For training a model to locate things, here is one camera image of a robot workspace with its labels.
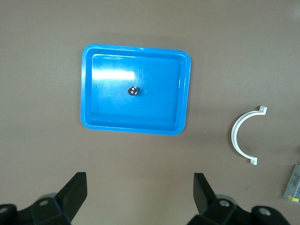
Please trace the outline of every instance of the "yellow sticker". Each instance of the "yellow sticker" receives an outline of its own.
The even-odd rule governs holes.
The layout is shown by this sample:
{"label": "yellow sticker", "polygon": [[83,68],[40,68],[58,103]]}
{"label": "yellow sticker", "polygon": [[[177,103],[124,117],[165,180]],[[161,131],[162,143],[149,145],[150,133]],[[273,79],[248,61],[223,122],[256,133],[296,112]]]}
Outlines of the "yellow sticker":
{"label": "yellow sticker", "polygon": [[293,198],[292,196],[289,196],[289,199],[293,202],[299,202],[299,198]]}

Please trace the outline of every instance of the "screw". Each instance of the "screw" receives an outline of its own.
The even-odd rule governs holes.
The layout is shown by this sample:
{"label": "screw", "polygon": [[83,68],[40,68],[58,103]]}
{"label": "screw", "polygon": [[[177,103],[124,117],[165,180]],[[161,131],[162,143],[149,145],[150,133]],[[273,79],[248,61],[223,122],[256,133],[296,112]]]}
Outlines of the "screw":
{"label": "screw", "polygon": [[6,212],[7,210],[8,210],[7,207],[0,209],[0,214]]}
{"label": "screw", "polygon": [[48,204],[48,200],[43,200],[39,203],[39,206],[44,206]]}
{"label": "screw", "polygon": [[226,200],[221,200],[221,201],[220,201],[220,205],[222,205],[222,206],[224,206],[224,207],[229,207],[229,206],[230,206],[229,202],[226,201]]}
{"label": "screw", "polygon": [[268,209],[266,209],[266,208],[260,208],[259,212],[261,214],[265,215],[265,216],[270,216],[271,215],[271,212]]}
{"label": "screw", "polygon": [[138,91],[139,91],[139,88],[136,86],[130,86],[128,88],[128,94],[131,96],[137,95]]}

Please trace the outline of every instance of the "blue plastic tray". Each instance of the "blue plastic tray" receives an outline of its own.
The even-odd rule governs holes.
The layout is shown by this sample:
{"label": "blue plastic tray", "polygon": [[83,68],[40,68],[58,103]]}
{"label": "blue plastic tray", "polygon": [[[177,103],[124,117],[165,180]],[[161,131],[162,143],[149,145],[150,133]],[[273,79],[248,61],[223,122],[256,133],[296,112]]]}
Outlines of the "blue plastic tray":
{"label": "blue plastic tray", "polygon": [[89,45],[81,121],[90,129],[177,135],[185,126],[191,60],[178,50]]}

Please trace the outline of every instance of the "black button with white dots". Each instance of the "black button with white dots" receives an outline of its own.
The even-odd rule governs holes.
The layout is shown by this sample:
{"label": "black button with white dots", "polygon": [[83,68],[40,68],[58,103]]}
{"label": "black button with white dots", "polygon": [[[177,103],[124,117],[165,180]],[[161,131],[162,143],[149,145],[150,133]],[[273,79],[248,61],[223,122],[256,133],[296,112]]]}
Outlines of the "black button with white dots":
{"label": "black button with white dots", "polygon": [[139,92],[139,88],[136,87],[136,86],[130,86],[128,88],[128,94],[131,95],[131,96],[137,95],[138,92]]}

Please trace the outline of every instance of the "white curved bracket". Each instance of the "white curved bracket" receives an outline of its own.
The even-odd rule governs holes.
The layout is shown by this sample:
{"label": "white curved bracket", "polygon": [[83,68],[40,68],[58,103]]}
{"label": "white curved bracket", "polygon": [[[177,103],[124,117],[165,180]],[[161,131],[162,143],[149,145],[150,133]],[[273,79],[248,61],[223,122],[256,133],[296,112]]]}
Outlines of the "white curved bracket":
{"label": "white curved bracket", "polygon": [[251,112],[248,112],[244,115],[242,115],[241,117],[239,117],[239,119],[235,122],[233,128],[232,128],[232,132],[231,132],[231,141],[232,141],[232,144],[234,146],[234,148],[238,151],[238,153],[240,153],[242,156],[246,157],[246,158],[249,158],[250,159],[250,162],[253,164],[253,165],[257,165],[257,158],[254,157],[254,156],[248,156],[246,155],[240,148],[239,148],[239,145],[238,145],[238,140],[237,140],[237,136],[238,136],[238,130],[240,128],[240,126],[242,125],[242,123],[252,117],[252,116],[257,116],[257,115],[265,115],[267,112],[267,107],[265,106],[260,106],[259,110],[258,111],[251,111]]}

